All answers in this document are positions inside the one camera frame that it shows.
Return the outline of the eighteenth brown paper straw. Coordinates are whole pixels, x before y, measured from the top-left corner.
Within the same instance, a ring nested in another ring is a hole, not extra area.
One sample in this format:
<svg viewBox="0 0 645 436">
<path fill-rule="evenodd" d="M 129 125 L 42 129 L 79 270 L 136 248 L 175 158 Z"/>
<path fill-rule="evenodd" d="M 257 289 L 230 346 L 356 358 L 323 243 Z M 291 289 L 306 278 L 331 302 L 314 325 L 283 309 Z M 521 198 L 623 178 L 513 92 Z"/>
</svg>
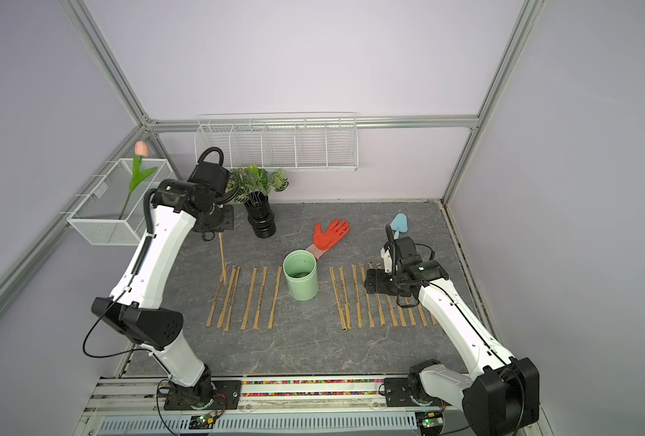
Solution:
<svg viewBox="0 0 645 436">
<path fill-rule="evenodd" d="M 222 266 L 222 282 L 225 282 L 227 277 L 227 268 L 226 268 L 225 254 L 224 254 L 224 234 L 223 233 L 218 234 L 218 241 L 219 241 L 221 266 Z"/>
</svg>

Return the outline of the seventeenth brown paper straw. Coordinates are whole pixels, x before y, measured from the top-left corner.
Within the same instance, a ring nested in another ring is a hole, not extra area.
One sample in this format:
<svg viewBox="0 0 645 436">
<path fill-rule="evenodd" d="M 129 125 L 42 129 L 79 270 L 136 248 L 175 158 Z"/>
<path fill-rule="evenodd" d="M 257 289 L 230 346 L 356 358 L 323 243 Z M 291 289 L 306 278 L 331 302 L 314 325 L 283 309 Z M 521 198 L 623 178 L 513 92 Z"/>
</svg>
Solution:
<svg viewBox="0 0 645 436">
<path fill-rule="evenodd" d="M 206 321 L 206 326 L 207 327 L 210 327 L 210 326 L 213 325 L 213 318 L 215 317 L 215 310 L 216 310 L 216 308 L 218 306 L 219 299 L 220 299 L 220 294 L 221 294 L 222 288 L 224 286 L 224 282 L 225 282 L 226 277 L 227 277 L 227 269 L 224 269 L 224 270 L 222 270 L 222 275 L 221 275 L 221 277 L 219 279 L 219 283 L 218 283 L 218 285 L 216 287 L 215 295 L 213 296 L 212 306 L 211 306 L 211 309 L 209 311 L 207 321 Z"/>
</svg>

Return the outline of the fifteenth brown paper straw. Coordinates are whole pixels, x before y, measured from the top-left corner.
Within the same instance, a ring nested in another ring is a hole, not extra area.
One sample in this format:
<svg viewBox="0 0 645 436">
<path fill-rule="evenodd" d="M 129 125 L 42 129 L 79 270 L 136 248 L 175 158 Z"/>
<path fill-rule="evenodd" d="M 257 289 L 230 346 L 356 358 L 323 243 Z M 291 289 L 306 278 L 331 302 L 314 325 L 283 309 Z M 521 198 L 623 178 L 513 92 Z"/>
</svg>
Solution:
<svg viewBox="0 0 645 436">
<path fill-rule="evenodd" d="M 237 288 L 238 288 L 238 283 L 239 283 L 239 276 L 240 276 L 241 270 L 242 270 L 241 267 L 237 267 L 237 269 L 235 271 L 235 279 L 233 279 L 233 286 L 231 288 L 230 299 L 229 299 L 228 307 L 227 307 L 228 312 L 227 312 L 227 317 L 226 317 L 225 324 L 224 324 L 224 331 L 225 332 L 230 332 L 230 330 L 231 330 L 230 326 L 231 326 L 231 321 L 232 321 L 232 316 L 233 316 L 233 306 L 235 305 L 235 294 L 237 293 Z"/>
</svg>

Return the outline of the thirteenth brown paper straw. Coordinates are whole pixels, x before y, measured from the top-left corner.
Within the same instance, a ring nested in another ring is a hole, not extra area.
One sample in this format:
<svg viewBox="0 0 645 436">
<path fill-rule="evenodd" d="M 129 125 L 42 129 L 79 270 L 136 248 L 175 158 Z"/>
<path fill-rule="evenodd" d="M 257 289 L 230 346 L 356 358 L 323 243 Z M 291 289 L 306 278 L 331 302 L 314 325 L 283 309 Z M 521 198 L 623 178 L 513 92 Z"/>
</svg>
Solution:
<svg viewBox="0 0 645 436">
<path fill-rule="evenodd" d="M 261 286 L 258 294 L 258 300 L 256 305 L 255 319 L 253 320 L 253 330 L 259 331 L 259 324 L 262 313 L 262 305 L 264 301 L 264 291 L 266 288 L 267 276 L 268 276 L 269 267 L 265 266 L 262 274 Z"/>
</svg>

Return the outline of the twelfth brown paper straw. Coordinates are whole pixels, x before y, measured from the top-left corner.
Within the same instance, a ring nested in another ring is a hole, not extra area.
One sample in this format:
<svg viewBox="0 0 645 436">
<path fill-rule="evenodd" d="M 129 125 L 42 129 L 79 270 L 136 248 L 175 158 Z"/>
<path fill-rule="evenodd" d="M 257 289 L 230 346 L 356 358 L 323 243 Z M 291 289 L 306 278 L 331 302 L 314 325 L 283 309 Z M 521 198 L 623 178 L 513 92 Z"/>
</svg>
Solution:
<svg viewBox="0 0 645 436">
<path fill-rule="evenodd" d="M 279 296 L 279 290 L 281 286 L 281 281 L 282 281 L 282 275 L 283 275 L 283 266 L 280 265 L 277 270 L 277 276 L 276 276 L 276 282 L 275 282 L 275 292 L 273 293 L 273 302 L 272 302 L 272 307 L 270 311 L 270 317 L 267 325 L 268 330 L 273 330 L 273 325 L 275 324 L 275 313 L 276 313 L 276 305 L 278 301 L 278 296 Z"/>
</svg>

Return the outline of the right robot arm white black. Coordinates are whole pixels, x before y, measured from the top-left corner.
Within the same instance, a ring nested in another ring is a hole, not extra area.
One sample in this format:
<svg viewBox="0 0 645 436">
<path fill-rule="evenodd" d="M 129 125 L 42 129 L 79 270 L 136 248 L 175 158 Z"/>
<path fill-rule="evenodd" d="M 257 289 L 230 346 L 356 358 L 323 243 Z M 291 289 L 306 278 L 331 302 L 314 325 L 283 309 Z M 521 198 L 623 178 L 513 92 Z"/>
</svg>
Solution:
<svg viewBox="0 0 645 436">
<path fill-rule="evenodd" d="M 413 297 L 439 323 L 461 356 L 461 374 L 437 360 L 408 372 L 412 398 L 421 405 L 441 400 L 459 409 L 477 435 L 515 435 L 540 419 L 540 374 L 528 358 L 517 359 L 490 334 L 458 294 L 437 261 L 403 272 L 369 270 L 368 294 Z"/>
</svg>

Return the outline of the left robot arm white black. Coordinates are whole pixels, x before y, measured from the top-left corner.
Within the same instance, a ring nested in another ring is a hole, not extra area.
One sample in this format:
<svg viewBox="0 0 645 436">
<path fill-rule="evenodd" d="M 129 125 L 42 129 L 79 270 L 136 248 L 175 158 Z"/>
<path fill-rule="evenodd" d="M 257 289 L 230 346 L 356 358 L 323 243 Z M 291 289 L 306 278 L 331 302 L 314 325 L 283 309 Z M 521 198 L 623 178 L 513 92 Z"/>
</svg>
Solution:
<svg viewBox="0 0 645 436">
<path fill-rule="evenodd" d="M 205 183 L 172 179 L 149 190 L 143 207 L 143 239 L 111 294 L 96 298 L 91 311 L 158 361 L 177 392 L 209 403 L 215 390 L 211 371 L 184 337 L 184 316 L 164 308 L 164 288 L 189 232 L 233 229 L 233 208 Z"/>
</svg>

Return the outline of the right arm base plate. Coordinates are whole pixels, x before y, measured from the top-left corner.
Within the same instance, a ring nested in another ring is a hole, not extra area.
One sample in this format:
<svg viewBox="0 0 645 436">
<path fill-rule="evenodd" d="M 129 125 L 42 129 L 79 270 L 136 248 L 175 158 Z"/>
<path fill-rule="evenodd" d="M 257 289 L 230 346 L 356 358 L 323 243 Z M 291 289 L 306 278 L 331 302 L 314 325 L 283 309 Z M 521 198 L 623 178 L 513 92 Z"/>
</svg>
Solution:
<svg viewBox="0 0 645 436">
<path fill-rule="evenodd" d="M 387 407 L 440 407 L 449 406 L 443 399 L 431 397 L 424 391 L 417 377 L 385 378 L 378 387 L 378 392 L 385 398 Z"/>
</svg>

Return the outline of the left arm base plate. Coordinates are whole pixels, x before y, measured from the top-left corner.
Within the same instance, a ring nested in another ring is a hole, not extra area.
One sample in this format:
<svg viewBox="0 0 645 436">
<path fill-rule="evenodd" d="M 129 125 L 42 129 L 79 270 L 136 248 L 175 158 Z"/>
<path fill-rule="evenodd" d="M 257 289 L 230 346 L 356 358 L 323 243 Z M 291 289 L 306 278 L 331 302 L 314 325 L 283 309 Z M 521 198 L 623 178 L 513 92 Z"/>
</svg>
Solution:
<svg viewBox="0 0 645 436">
<path fill-rule="evenodd" d="M 208 384 L 182 387 L 169 383 L 164 394 L 166 411 L 235 410 L 241 398 L 243 383 L 235 379 L 211 380 Z"/>
</svg>

